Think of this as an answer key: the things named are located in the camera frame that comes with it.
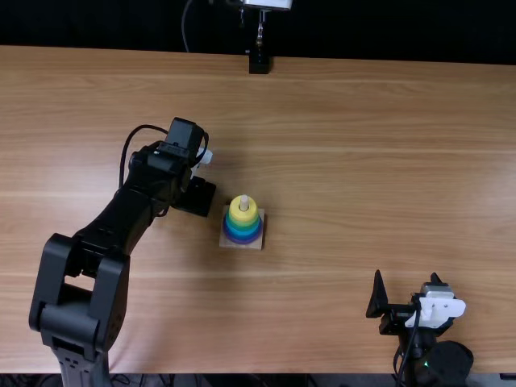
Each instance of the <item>blue ring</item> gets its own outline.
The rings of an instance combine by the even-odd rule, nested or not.
[[[223,229],[224,229],[224,234],[226,234],[226,238],[228,238],[231,242],[234,242],[236,244],[250,244],[250,243],[254,242],[255,240],[257,240],[258,238],[260,238],[260,235],[261,235],[261,232],[263,229],[263,222],[261,222],[261,217],[260,217],[260,228],[258,229],[258,232],[253,237],[248,238],[248,239],[237,239],[234,236],[232,236],[227,229],[226,222],[223,222]]]
[[[256,222],[250,229],[246,231],[241,231],[236,229],[230,222],[226,222],[227,231],[229,234],[237,239],[249,239],[254,236],[255,233],[260,229],[261,218],[258,218],[258,222]]]

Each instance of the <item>cable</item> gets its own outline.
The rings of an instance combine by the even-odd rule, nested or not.
[[[192,5],[193,0],[187,0],[185,4],[185,8],[183,8],[183,15],[181,16],[181,34],[183,35],[183,44],[185,45],[185,51],[190,52],[188,48],[188,44],[186,43],[186,33],[185,33],[185,21],[186,14],[188,13],[188,9]]]
[[[410,334],[409,343],[406,345],[405,355],[403,356],[402,365],[400,366],[400,370],[397,374],[396,387],[402,387],[402,378],[403,373],[405,372],[406,362],[410,357],[410,351],[412,350],[412,344],[414,344],[414,337],[416,336],[416,332],[419,328],[419,318],[421,317],[421,308],[418,307],[416,310],[416,319],[414,322],[414,328],[412,329],[412,333]]]
[[[394,358],[393,358],[394,373],[391,373],[391,375],[390,375],[391,377],[393,377],[394,381],[397,381],[397,379],[399,378],[399,375],[397,373],[397,361],[398,361],[401,353],[402,353],[402,349],[398,346],[396,352],[394,353]]]
[[[160,377],[160,379],[161,379],[161,383],[163,383],[163,386],[164,386],[164,387],[167,387],[167,382],[165,381],[165,379],[164,379],[163,375],[159,374],[159,375],[158,375],[158,377]]]
[[[318,387],[317,382],[315,381],[314,377],[312,377],[312,375],[311,375],[310,373],[308,374],[308,381],[309,381],[312,385],[314,385],[314,387]]]
[[[123,385],[131,384],[131,380],[126,375],[123,375],[122,373],[117,373],[116,375],[114,375],[111,378],[111,381],[117,381],[118,383],[122,383]]]
[[[161,133],[168,134],[168,132],[163,129],[162,127],[155,127],[154,125],[140,125],[139,127],[136,127],[133,129],[131,133],[129,133],[129,136],[126,139],[126,143],[123,145],[122,149],[122,157],[120,158],[120,174],[119,174],[119,189],[123,186],[123,175],[124,175],[124,168],[126,164],[126,156],[127,156],[127,149],[129,148],[129,144],[131,143],[132,138],[135,136],[136,133],[141,131],[142,129],[153,129],[154,131],[160,131]]]

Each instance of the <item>black cable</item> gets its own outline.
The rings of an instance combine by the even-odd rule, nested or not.
[[[13,377],[12,375],[10,374],[6,374],[6,378],[9,379],[9,381],[15,386],[15,387],[19,387],[19,383],[18,381],[15,379],[15,377]]]
[[[416,332],[419,328],[419,318],[421,317],[421,308],[418,306],[416,310],[416,319],[414,321],[414,328],[412,329],[412,333],[410,334],[409,343],[406,345],[406,351],[403,356],[402,365],[400,366],[400,370],[397,374],[396,387],[402,387],[402,378],[403,373],[405,372],[406,363],[410,357],[410,352],[412,350],[412,344],[414,344],[414,337],[416,336]]]
[[[202,137],[204,137],[204,149],[202,149],[201,154],[195,158],[195,162],[193,163],[193,165],[190,165],[190,167],[193,167],[193,166],[199,164],[201,162],[202,158],[204,157],[206,150],[208,149],[208,142],[210,142],[210,136],[208,135],[208,133],[204,132]]]
[[[314,387],[318,387],[317,382],[315,381],[314,377],[312,377],[312,375],[310,373],[308,374],[308,380],[310,381],[310,383],[312,385],[314,385]]]
[[[129,133],[129,136],[126,139],[126,143],[123,145],[122,157],[120,158],[119,189],[121,189],[123,186],[123,175],[126,164],[127,149],[129,148],[129,144],[131,143],[132,138],[135,136],[136,133],[138,133],[142,129],[153,129],[154,131],[160,131],[161,133],[164,133],[166,135],[168,134],[168,132],[162,127],[155,127],[154,125],[148,124],[140,125],[139,127],[133,129],[131,133]]]
[[[56,374],[50,374],[50,375],[47,375],[45,377],[42,377],[40,379],[40,381],[38,382],[38,384],[36,385],[37,387],[44,387],[44,384],[48,381],[48,379],[50,379],[51,377],[54,377]]]
[[[185,23],[186,23],[186,14],[188,14],[188,9],[192,5],[193,0],[187,0],[185,7],[183,8],[183,15],[181,15],[181,35],[183,37],[183,44],[185,45],[185,51],[190,52],[188,48],[188,43],[186,42],[186,32],[185,32]]]
[[[122,383],[123,385],[130,385],[131,384],[131,380],[126,375],[124,375],[122,373],[117,373],[116,375],[114,375],[111,378],[111,381],[117,381],[118,383]]]
[[[164,379],[163,375],[159,374],[158,377],[160,377],[161,379],[161,383],[163,383],[164,387],[167,387],[167,382],[166,380]]]
[[[397,379],[399,378],[399,375],[397,373],[397,361],[398,361],[401,353],[402,353],[402,349],[398,346],[396,352],[394,353],[394,358],[393,358],[394,373],[391,373],[391,375],[390,375],[391,377],[393,377],[394,381],[397,381]]]

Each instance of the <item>stacking ring toy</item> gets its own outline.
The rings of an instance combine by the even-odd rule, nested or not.
[[[234,198],[224,216],[223,230],[226,237],[237,244],[250,244],[260,237],[263,222],[256,202],[247,195]]]

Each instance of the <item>wooden table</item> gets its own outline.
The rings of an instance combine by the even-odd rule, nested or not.
[[[209,218],[170,211],[134,250],[113,372],[391,372],[364,316],[436,271],[468,308],[444,336],[516,372],[516,68],[0,48],[0,372],[58,372],[27,315],[45,241],[117,186],[141,123],[210,133]],[[142,133],[133,148],[160,138]],[[223,203],[266,209],[264,250],[218,247]]]

